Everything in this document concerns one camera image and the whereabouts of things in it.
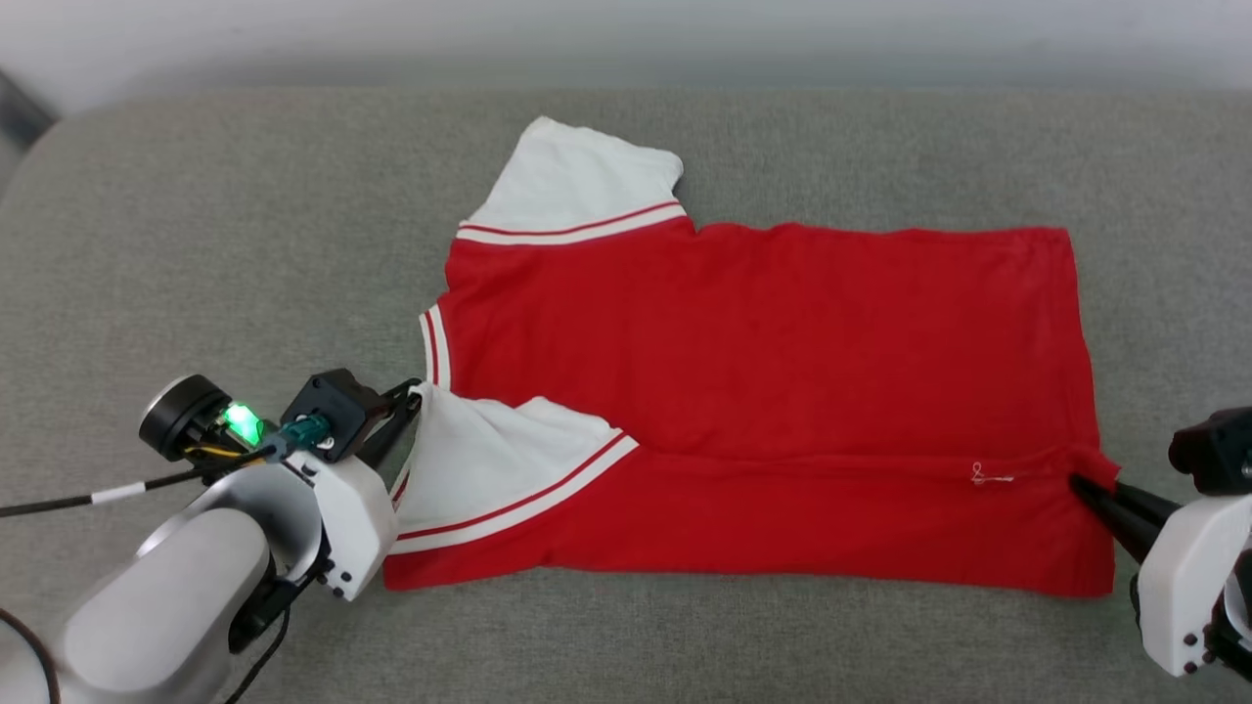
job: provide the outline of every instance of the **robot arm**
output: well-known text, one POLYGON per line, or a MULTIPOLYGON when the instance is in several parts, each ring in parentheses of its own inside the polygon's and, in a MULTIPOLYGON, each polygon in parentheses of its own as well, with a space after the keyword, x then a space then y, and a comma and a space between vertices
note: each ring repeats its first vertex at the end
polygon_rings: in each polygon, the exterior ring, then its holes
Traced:
POLYGON ((1252 408, 1178 431, 1169 461, 1203 499, 1070 486, 1142 565, 1131 601, 1148 656, 1174 676, 1221 660, 1252 680, 1252 408))
MULTIPOLYGON (((70 609, 45 640, 60 700, 210 701, 230 656, 313 581, 354 600, 398 532, 387 489, 367 460, 386 456, 419 403, 409 382, 377 395, 346 370, 310 377, 282 426, 257 418, 204 377, 163 391, 140 436, 167 458, 213 447, 269 460, 208 472, 204 494, 70 609)), ((33 654, 0 668, 0 701, 48 698, 33 654)))

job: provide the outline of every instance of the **green light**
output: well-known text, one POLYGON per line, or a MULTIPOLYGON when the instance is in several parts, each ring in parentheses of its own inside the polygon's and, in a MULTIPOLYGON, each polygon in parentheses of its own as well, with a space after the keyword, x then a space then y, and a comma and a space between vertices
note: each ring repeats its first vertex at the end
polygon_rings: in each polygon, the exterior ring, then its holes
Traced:
POLYGON ((232 403, 222 413, 222 417, 230 432, 235 433, 245 445, 249 447, 260 445, 262 422, 250 408, 243 403, 232 403))

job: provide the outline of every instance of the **black cable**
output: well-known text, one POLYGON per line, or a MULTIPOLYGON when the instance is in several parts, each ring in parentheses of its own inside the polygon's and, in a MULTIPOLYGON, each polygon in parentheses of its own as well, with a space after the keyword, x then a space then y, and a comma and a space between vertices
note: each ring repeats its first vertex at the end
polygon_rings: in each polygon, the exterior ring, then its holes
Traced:
POLYGON ((48 646, 44 645, 43 640, 35 635, 35 631, 30 630, 26 624, 21 623, 18 616, 14 616, 9 611, 0 609, 0 621, 9 625, 26 645, 35 651, 35 658, 39 659, 39 666, 44 669, 44 679, 48 680, 48 703, 49 704, 61 704, 61 685, 56 681, 56 661, 53 660, 53 654, 49 653, 48 646))
POLYGON ((252 669, 248 670, 247 675, 244 675, 243 680, 239 683, 239 686, 237 686, 235 690, 230 693, 230 696, 227 699, 225 704, 237 704, 239 701, 239 698, 243 696, 244 691, 248 691, 248 686, 252 685, 252 680, 257 679, 257 675, 260 674, 260 669, 265 666, 265 663, 268 663, 269 659, 274 656, 274 653, 278 650, 278 646, 283 644, 283 638, 287 636, 287 624, 290 623, 290 620, 292 620, 292 609, 290 606, 288 606, 287 609, 283 610, 283 624, 278 626, 278 635, 274 636, 273 643, 269 644, 269 648, 267 648, 265 651, 260 654, 260 658, 255 663, 253 663, 252 669))
POLYGON ((170 485, 200 479, 208 475, 232 472, 247 465, 248 462, 252 462, 253 460, 259 460, 269 455, 270 452, 273 452, 273 448, 265 447, 255 452, 248 452, 247 455, 240 455, 238 457, 232 457, 229 460, 222 460, 220 462, 205 462, 203 465, 197 465, 195 467, 185 472, 179 472, 177 475, 169 475, 154 480, 148 480, 145 482, 135 482, 125 487, 118 487, 118 490, 124 490, 118 494, 111 494, 116 490, 108 490, 103 492, 98 491, 95 494, 84 494, 81 496, 68 496, 65 499, 54 499, 51 501, 36 501, 34 504, 19 504, 16 506, 4 506, 0 507, 0 519, 8 519, 11 516, 25 516, 28 514, 43 514, 45 511, 71 509, 74 506, 89 506, 91 504, 103 504, 105 501, 111 501, 121 496, 143 494, 153 489, 164 489, 170 485))

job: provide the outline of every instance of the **gray cushion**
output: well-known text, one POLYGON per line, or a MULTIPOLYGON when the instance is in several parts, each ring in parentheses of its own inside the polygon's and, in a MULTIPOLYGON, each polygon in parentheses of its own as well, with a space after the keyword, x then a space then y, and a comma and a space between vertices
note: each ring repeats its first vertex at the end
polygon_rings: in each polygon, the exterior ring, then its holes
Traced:
MULTIPOLYGON (((681 155, 700 223, 1069 228, 1106 451, 1146 489, 1192 499, 1171 432, 1252 403, 1248 95, 225 93, 70 120, 11 183, 0 504, 174 470, 135 430, 183 373, 268 415, 333 366, 419 375, 456 223, 538 114, 681 155)), ((49 626, 197 489, 5 520, 0 604, 49 626)), ((1246 696, 1221 668, 1174 680, 1147 659, 1118 559, 1092 601, 545 570, 313 590, 248 700, 1246 696)))

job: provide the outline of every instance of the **white wall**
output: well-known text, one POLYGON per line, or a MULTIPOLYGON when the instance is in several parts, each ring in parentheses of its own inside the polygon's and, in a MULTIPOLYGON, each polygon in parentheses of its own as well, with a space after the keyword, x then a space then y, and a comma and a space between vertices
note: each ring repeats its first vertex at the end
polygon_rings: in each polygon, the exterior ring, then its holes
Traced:
POLYGON ((1252 0, 0 0, 63 114, 217 85, 1252 88, 1252 0))

